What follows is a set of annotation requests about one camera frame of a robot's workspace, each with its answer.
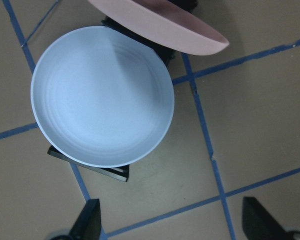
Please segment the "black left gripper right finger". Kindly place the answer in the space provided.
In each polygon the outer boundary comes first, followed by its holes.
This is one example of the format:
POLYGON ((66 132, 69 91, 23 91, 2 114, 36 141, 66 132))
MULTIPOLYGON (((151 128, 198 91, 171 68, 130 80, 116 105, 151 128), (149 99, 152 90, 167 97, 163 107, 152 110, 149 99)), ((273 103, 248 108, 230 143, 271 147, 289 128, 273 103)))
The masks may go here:
POLYGON ((300 231, 286 231, 255 197, 243 197, 241 216, 249 240, 300 240, 300 231))

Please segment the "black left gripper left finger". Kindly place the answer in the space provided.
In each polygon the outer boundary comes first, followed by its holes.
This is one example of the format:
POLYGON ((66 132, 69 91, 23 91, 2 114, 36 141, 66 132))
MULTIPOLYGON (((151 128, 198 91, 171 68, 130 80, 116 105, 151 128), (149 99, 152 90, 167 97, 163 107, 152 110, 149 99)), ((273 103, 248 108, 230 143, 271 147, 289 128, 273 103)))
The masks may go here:
POLYGON ((99 199, 89 199, 68 233, 48 235, 46 240, 99 240, 101 206, 99 199))

